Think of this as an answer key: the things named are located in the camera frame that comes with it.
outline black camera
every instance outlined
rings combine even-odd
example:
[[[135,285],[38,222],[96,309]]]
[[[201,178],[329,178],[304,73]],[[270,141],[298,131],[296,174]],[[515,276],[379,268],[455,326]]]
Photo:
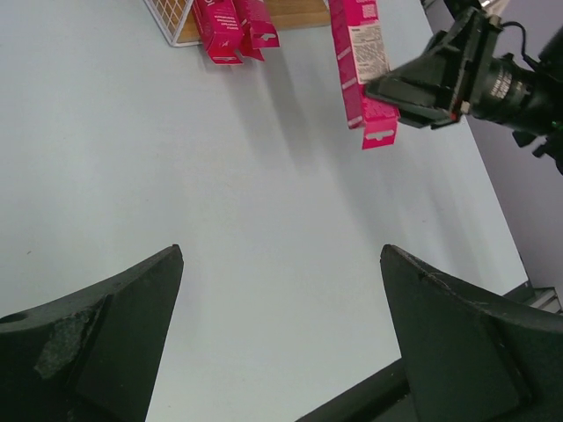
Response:
[[[522,56],[494,58],[499,35],[510,26],[523,33]],[[456,15],[448,32],[437,33],[420,57],[366,85],[366,95],[398,107],[400,121],[433,129],[460,121],[464,114],[514,129],[520,147],[537,137],[545,142],[535,156],[551,156],[563,174],[563,27],[539,55],[526,55],[526,31],[477,8]]]

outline wooden board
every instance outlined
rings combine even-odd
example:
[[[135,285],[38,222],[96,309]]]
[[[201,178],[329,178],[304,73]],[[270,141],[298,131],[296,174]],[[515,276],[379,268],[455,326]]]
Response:
[[[275,28],[306,28],[330,25],[331,19],[323,0],[266,0]],[[197,41],[200,35],[190,12],[187,22],[179,35],[178,43]]]

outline cable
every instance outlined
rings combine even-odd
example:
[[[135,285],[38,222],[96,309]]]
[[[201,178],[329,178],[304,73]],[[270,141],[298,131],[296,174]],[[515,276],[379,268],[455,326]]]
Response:
[[[510,20],[509,22],[505,22],[504,24],[501,24],[502,28],[508,28],[510,26],[515,26],[517,28],[520,28],[520,30],[522,31],[522,58],[524,59],[524,61],[528,66],[530,66],[532,69],[535,70],[539,65],[539,63],[526,54],[526,42],[527,42],[526,28],[524,28],[524,26],[520,22],[515,22],[514,20]]]

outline camera lens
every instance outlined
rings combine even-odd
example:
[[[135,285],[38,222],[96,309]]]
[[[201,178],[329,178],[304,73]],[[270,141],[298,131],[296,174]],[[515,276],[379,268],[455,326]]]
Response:
[[[493,59],[471,115],[519,132],[547,135],[557,117],[550,77],[520,68],[512,56]]]

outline pink package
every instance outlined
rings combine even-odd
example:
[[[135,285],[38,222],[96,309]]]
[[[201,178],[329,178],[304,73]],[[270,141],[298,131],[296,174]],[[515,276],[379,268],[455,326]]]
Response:
[[[395,142],[398,109],[364,96],[364,85],[389,70],[376,0],[329,0],[334,48],[348,127],[363,127],[363,149]]]
[[[280,40],[263,0],[233,0],[240,25],[245,34],[240,53],[245,57],[264,60],[261,48],[279,47]]]
[[[201,42],[215,64],[241,64],[235,50],[244,33],[232,0],[195,0],[194,18]]]

